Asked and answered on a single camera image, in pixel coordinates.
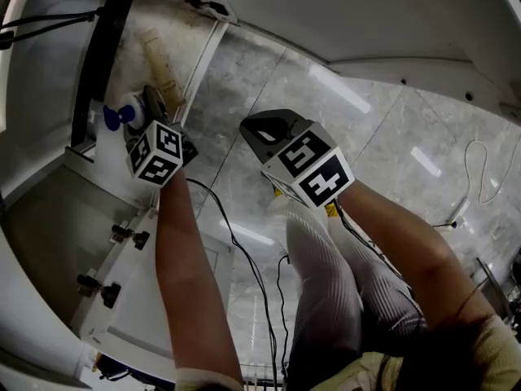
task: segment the hair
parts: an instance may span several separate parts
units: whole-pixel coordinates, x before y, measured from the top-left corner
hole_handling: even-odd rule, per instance
[[[487,319],[443,325],[418,335],[414,345],[406,350],[395,390],[478,390],[487,367],[475,361],[474,347]],[[385,356],[380,366],[378,391],[383,390],[383,370],[388,361]]]

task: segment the white cable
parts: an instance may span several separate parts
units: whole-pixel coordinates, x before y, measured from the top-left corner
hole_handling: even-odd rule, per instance
[[[466,171],[466,177],[467,177],[468,182],[469,182],[468,183],[468,188],[466,189],[466,196],[467,197],[471,193],[471,173],[469,172],[469,166],[468,166],[468,164],[466,162],[466,152],[468,151],[468,149],[471,146],[471,144],[472,143],[478,143],[479,145],[481,145],[482,147],[485,148],[485,159],[484,159],[484,162],[483,162],[483,168],[481,169],[481,185],[479,186],[479,194],[478,194],[478,203],[479,203],[479,205],[485,205],[485,204],[490,203],[492,200],[494,200],[496,198],[496,196],[499,194],[499,191],[501,190],[501,187],[503,187],[503,183],[505,182],[506,177],[508,176],[508,173],[510,172],[510,168],[512,168],[512,162],[514,161],[514,156],[515,156],[515,152],[516,152],[516,150],[518,148],[519,141],[521,141],[521,135],[519,136],[518,142],[515,144],[514,150],[512,151],[512,157],[510,158],[510,163],[508,164],[508,169],[506,170],[505,177],[503,177],[503,179],[501,180],[501,182],[499,184],[499,187],[497,188],[496,193],[492,197],[490,197],[488,200],[486,200],[486,201],[481,201],[481,192],[483,191],[485,167],[487,166],[487,157],[488,157],[487,145],[485,145],[483,142],[481,142],[480,140],[477,140],[477,139],[471,140],[469,142],[469,144],[466,145],[465,154],[464,154],[464,157],[465,157],[465,171]]]

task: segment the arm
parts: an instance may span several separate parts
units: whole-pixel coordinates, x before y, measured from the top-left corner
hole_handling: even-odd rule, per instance
[[[155,270],[169,320],[176,367],[242,376],[221,294],[204,251],[185,175],[161,190]]]
[[[430,327],[456,316],[468,324],[494,314],[443,237],[421,218],[359,181],[339,203],[402,273]]]

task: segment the black bracket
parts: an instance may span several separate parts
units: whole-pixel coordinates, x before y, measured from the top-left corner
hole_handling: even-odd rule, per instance
[[[112,285],[104,287],[94,278],[89,277],[88,275],[78,275],[76,278],[80,287],[78,288],[78,292],[84,297],[92,297],[94,292],[100,292],[101,297],[103,298],[103,304],[112,309],[114,304],[116,304],[117,297],[120,294],[121,286],[112,283]]]
[[[136,249],[139,249],[140,251],[143,250],[143,246],[145,246],[145,243],[147,242],[148,238],[150,237],[150,233],[147,231],[143,231],[141,233],[136,233],[132,229],[125,229],[121,226],[114,225],[112,226],[112,238],[120,244],[123,242],[123,240],[132,238],[134,243],[136,244]]]
[[[226,10],[226,8],[220,3],[201,2],[200,0],[184,0],[184,1],[187,2],[188,4],[190,4],[195,9],[202,9],[205,7],[210,7],[211,9],[213,9],[220,15],[228,16],[228,14],[229,14],[228,11]]]

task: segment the leg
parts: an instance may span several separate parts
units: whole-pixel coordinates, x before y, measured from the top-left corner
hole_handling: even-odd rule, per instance
[[[287,220],[287,251],[302,282],[290,356],[290,389],[311,389],[361,355],[361,301],[348,263],[313,213],[296,203],[271,210]]]
[[[406,284],[372,251],[330,217],[329,233],[352,269],[364,304],[364,351],[403,355],[427,324]]]

